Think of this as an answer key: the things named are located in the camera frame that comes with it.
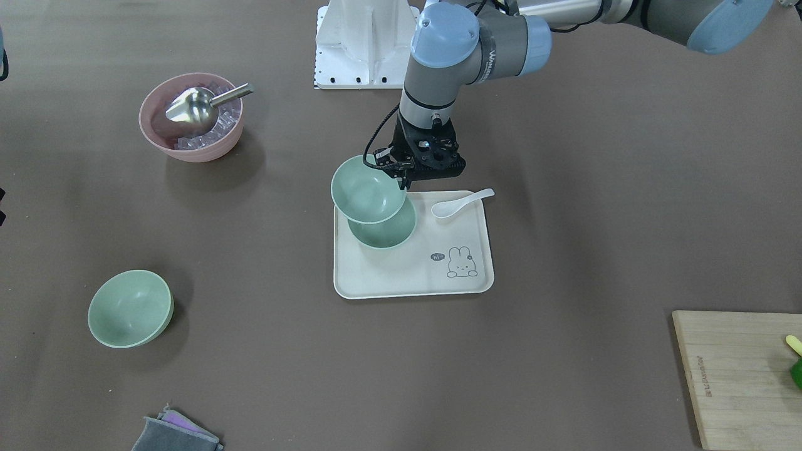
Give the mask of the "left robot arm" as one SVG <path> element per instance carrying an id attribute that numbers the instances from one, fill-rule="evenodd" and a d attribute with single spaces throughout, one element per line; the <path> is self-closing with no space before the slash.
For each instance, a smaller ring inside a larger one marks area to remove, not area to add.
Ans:
<path id="1" fill-rule="evenodd" d="M 429 1 L 410 43 L 397 121 L 386 148 L 363 164 L 396 180 L 458 177 L 452 109 L 459 89 L 543 68 L 553 35 L 596 22 L 630 24 L 702 54 L 735 48 L 768 15 L 771 1 Z"/>

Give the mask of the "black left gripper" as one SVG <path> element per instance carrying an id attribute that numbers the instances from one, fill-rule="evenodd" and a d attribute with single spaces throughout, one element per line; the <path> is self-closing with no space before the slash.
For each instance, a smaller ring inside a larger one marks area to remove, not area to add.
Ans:
<path id="1" fill-rule="evenodd" d="M 465 169 L 452 121 L 435 118 L 430 125 L 418 128 L 398 117 L 389 147 L 373 152 L 375 165 L 397 180 L 401 190 L 419 180 L 458 177 Z"/>

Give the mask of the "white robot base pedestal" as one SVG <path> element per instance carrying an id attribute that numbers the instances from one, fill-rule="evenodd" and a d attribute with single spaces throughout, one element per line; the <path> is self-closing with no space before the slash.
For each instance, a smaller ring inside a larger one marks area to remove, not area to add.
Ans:
<path id="1" fill-rule="evenodd" d="M 313 86 L 401 89 L 419 8 L 407 1 L 330 1 L 317 10 Z"/>

